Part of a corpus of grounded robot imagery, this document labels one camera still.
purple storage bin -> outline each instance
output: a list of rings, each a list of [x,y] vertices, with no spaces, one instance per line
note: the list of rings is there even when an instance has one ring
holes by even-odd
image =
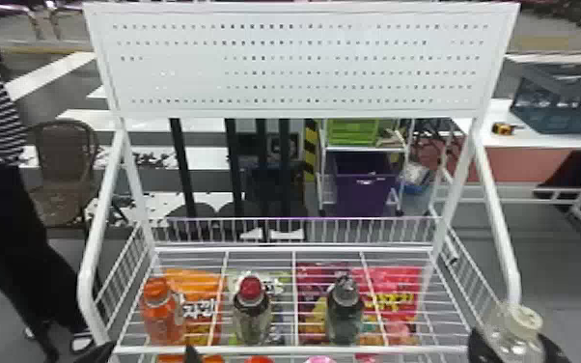
[[[339,216],[376,217],[383,214],[392,174],[385,153],[337,153],[336,212]]]

yellow tape measure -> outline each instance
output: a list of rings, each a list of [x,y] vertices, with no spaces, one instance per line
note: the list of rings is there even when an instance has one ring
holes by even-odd
[[[517,128],[523,128],[519,125],[510,125],[505,123],[495,123],[491,131],[497,135],[513,135],[513,131]]]

shopping cart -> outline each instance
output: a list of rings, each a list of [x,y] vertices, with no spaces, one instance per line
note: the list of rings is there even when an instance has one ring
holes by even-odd
[[[471,118],[476,122],[458,162],[468,169],[469,140],[483,125],[516,5],[86,4],[85,14],[118,120],[79,276],[79,303],[96,341],[117,341],[113,361],[155,362],[158,355],[184,354],[183,346],[151,342],[138,307],[147,279],[171,269],[216,276],[210,304],[191,308],[208,317],[187,332],[188,338],[205,342],[197,345],[202,354],[230,362],[252,354],[292,362],[325,354],[338,362],[365,357],[401,363],[466,361],[471,328],[482,326],[499,301],[450,226],[467,171],[456,172],[441,216],[432,210],[431,216],[400,218],[152,220],[124,117]],[[180,119],[172,126],[174,137],[182,139]],[[177,152],[186,163],[180,157],[184,147]],[[486,158],[484,150],[476,152]],[[138,222],[126,241],[113,242],[104,240],[105,219],[122,166]],[[490,169],[482,178],[490,194]],[[190,199],[189,188],[184,191]],[[499,204],[487,205],[507,301],[517,305],[520,280],[509,235]],[[114,247],[120,251],[94,295],[91,271],[102,250],[105,256]],[[363,277],[361,290],[371,307],[368,343],[307,343],[316,333],[304,319],[301,290],[306,283],[298,268],[335,264]],[[403,281],[409,293],[402,299],[374,290],[379,289],[374,274],[382,267],[410,271]],[[245,269],[284,276],[273,302],[273,327],[284,338],[281,345],[230,345],[230,281]],[[388,307],[399,305],[409,316],[408,331],[399,335],[409,339],[397,343],[397,332],[383,318]]]

blue plastic crate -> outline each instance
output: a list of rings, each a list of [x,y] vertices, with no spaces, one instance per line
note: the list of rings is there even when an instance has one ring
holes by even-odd
[[[581,134],[581,65],[525,66],[511,111],[542,134]]]

clear plastic bottle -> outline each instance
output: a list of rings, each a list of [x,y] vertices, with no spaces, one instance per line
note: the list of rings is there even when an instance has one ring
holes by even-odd
[[[249,275],[241,280],[234,306],[236,337],[248,346],[261,344],[270,331],[272,310],[270,298],[257,276]]]
[[[347,275],[338,278],[326,298],[324,330],[329,341],[338,345],[356,343],[363,326],[364,309],[356,282]]]
[[[484,325],[484,339],[504,363],[543,363],[542,318],[521,305],[498,305]]]

